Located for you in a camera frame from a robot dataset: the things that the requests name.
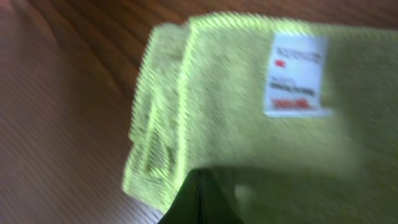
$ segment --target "red logo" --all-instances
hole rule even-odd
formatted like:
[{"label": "red logo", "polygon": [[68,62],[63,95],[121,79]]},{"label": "red logo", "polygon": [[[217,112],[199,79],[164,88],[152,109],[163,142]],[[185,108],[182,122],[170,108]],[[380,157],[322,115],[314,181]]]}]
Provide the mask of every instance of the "red logo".
[{"label": "red logo", "polygon": [[271,99],[275,109],[310,109],[306,99],[286,100],[286,99]]},{"label": "red logo", "polygon": [[277,60],[275,60],[275,65],[276,65],[276,67],[284,68],[286,66],[286,62],[284,62],[281,59],[277,59]]}]

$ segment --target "care label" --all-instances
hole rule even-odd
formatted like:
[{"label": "care label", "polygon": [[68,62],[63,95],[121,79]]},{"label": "care label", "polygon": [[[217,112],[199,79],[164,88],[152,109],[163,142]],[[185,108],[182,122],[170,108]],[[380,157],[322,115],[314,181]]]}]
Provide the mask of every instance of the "care label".
[{"label": "care label", "polygon": [[328,116],[321,107],[323,65],[328,39],[276,34],[268,66],[265,112],[268,116]]}]

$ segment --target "fabric label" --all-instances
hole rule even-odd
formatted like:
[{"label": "fabric label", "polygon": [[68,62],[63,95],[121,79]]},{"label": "fabric label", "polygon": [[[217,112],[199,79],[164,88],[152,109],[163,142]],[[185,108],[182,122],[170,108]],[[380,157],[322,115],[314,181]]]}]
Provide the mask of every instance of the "fabric label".
[{"label": "fabric label", "polygon": [[268,116],[325,116],[320,104],[325,37],[276,34],[265,90]]}]

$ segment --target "cleaning cloth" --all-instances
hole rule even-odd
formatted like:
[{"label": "cleaning cloth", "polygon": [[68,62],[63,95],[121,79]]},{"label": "cleaning cloth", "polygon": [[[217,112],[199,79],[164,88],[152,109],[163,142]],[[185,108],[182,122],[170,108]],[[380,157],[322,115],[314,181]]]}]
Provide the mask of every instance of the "cleaning cloth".
[{"label": "cleaning cloth", "polygon": [[393,30],[231,13],[156,27],[123,190],[166,212],[206,167],[244,223],[397,223],[397,86]]}]

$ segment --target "wooden table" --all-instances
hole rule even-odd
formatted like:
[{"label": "wooden table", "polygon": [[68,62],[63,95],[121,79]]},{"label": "wooden table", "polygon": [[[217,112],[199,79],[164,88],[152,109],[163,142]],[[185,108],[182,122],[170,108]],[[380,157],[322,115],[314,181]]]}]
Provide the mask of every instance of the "wooden table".
[{"label": "wooden table", "polygon": [[0,223],[156,223],[120,191],[153,26],[213,11],[398,29],[396,0],[1,0]]}]

